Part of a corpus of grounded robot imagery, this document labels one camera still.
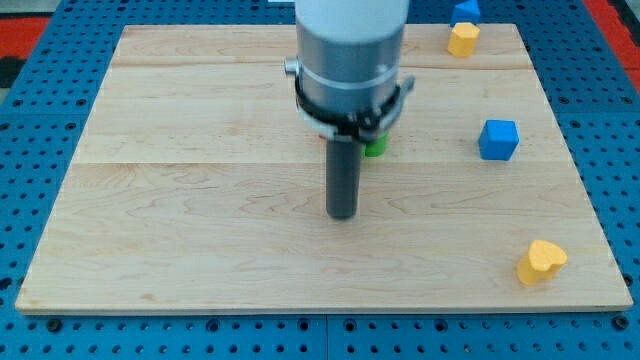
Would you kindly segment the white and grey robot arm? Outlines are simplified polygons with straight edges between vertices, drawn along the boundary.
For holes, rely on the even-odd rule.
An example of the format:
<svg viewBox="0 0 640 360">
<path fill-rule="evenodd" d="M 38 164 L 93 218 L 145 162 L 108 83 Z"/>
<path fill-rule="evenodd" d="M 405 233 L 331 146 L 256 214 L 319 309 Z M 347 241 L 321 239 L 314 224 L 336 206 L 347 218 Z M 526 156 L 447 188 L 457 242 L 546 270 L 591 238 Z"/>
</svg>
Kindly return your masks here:
<svg viewBox="0 0 640 360">
<path fill-rule="evenodd" d="M 409 0 L 296 0 L 296 105 L 329 140 L 372 143 L 399 118 L 414 79 L 397 82 Z"/>
</svg>

